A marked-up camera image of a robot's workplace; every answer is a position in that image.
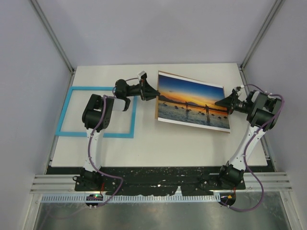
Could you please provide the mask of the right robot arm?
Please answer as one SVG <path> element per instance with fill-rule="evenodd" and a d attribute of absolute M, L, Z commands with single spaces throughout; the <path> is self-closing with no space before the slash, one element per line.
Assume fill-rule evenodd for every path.
<path fill-rule="evenodd" d="M 240 93 L 241 87 L 236 87 L 228 97 L 215 102 L 215 105 L 226 108 L 228 114 L 234 111 L 246 114 L 248 122 L 247 130 L 236 152 L 220 168 L 217 183 L 223 189 L 232 189 L 241 183 L 256 144 L 275 126 L 284 105 L 282 97 L 276 94 L 254 90 L 249 93 L 246 100 L 241 101 Z"/>

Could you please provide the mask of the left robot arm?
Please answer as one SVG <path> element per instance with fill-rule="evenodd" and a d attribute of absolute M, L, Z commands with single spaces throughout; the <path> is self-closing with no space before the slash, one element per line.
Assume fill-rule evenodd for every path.
<path fill-rule="evenodd" d="M 160 95 L 160 92 L 147 82 L 146 73 L 137 79 L 139 83 L 136 85 L 128 85 L 124 79 L 117 80 L 112 89 L 113 96 L 91 95 L 82 115 L 88 139 L 87 158 L 80 170 L 80 175 L 73 178 L 75 190 L 98 191 L 102 188 L 105 178 L 120 180 L 122 185 L 123 178 L 100 171 L 99 145 L 111 121 L 112 112 L 127 111 L 130 106 L 130 97 L 140 96 L 141 100 L 149 101 Z"/>

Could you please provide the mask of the blue picture frame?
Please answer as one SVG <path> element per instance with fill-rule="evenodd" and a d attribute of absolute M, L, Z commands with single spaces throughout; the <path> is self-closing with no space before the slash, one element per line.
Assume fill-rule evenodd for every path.
<path fill-rule="evenodd" d="M 87 137 L 86 132 L 66 132 L 61 131 L 65 115 L 70 103 L 70 99 L 73 91 L 112 91 L 112 87 L 94 87 L 94 86 L 71 86 L 68 89 L 66 99 L 59 117 L 57 129 L 55 135 L 58 137 Z M 135 120 L 136 120 L 136 110 L 137 110 L 137 98 L 134 97 L 132 112 L 131 112 L 131 122 L 130 122 L 130 132 L 129 133 L 105 133 L 105 138 L 134 138 Z"/>

